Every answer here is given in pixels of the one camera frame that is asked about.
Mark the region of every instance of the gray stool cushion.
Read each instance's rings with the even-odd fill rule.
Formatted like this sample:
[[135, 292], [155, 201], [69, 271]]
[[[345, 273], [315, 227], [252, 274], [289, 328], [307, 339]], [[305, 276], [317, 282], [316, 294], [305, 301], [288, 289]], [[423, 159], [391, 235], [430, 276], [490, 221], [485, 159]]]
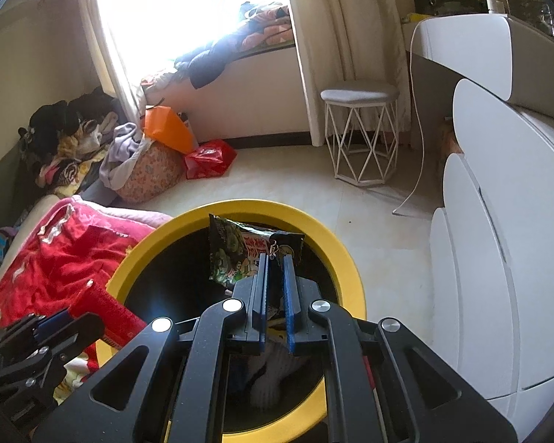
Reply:
[[368, 79], [341, 81], [320, 94], [326, 103], [339, 106], [383, 105], [394, 102], [399, 95], [395, 86]]

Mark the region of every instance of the white tile floor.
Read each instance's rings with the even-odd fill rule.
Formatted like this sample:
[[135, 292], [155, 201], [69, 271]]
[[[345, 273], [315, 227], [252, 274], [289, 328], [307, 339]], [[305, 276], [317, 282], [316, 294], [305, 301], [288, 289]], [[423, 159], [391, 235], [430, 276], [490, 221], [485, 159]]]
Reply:
[[433, 312], [429, 228], [441, 206], [433, 165], [417, 194], [392, 215], [417, 180], [421, 156], [403, 150], [388, 186], [359, 189], [335, 180], [327, 148], [289, 146], [240, 150], [222, 178], [182, 181], [140, 208], [177, 216], [214, 201], [263, 198], [292, 205], [337, 234], [361, 274], [367, 317], [395, 316], [426, 343]]

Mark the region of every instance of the white metal stool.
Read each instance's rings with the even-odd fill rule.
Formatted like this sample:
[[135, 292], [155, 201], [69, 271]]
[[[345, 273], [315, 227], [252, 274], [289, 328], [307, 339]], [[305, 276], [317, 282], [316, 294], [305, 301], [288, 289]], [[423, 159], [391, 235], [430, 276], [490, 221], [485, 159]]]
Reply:
[[[353, 80], [341, 81], [324, 90], [320, 96], [324, 100], [325, 135], [328, 150], [334, 167], [334, 177], [356, 186], [372, 186], [385, 183], [396, 171], [398, 159], [398, 97], [400, 92], [393, 85], [380, 81]], [[344, 126], [337, 124], [332, 107], [349, 109]], [[367, 132], [361, 112], [364, 108], [374, 108], [376, 128], [373, 135]], [[363, 140], [352, 141], [355, 130]], [[355, 161], [355, 155], [367, 153], [367, 158]], [[350, 175], [342, 173], [341, 157], [349, 166]], [[367, 176], [366, 170], [372, 163], [375, 177]]]

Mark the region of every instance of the white curtain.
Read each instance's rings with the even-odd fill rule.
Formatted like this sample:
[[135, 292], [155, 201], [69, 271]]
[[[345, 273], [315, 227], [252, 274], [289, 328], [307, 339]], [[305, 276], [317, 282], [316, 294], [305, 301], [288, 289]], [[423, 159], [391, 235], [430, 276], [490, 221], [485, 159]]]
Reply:
[[129, 121], [139, 123], [145, 113], [146, 99], [140, 82], [127, 78], [126, 67], [107, 24], [107, 8], [103, 7], [106, 1], [78, 0], [84, 33], [103, 91], [119, 99]]
[[400, 90], [400, 131], [410, 129], [408, 65], [396, 0], [290, 0], [312, 144], [324, 143], [320, 92], [375, 79]]

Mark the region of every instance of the trash can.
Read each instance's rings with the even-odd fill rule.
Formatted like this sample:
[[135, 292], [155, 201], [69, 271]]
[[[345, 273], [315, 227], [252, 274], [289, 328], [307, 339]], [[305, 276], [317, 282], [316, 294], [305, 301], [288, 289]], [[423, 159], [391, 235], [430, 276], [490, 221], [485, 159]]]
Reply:
[[[200, 316], [225, 298], [224, 288], [209, 281], [209, 214], [244, 223], [306, 235], [300, 277], [316, 281], [323, 297], [344, 306], [356, 318], [366, 318], [359, 273], [342, 243], [322, 223], [288, 205], [240, 199], [188, 211], [141, 241], [121, 263], [108, 292], [145, 321], [168, 316], [173, 321]], [[114, 350], [99, 341], [99, 364]], [[279, 404], [260, 411], [244, 401], [226, 402], [225, 443], [286, 443], [307, 432], [326, 415], [320, 362], [311, 359], [282, 381]]]

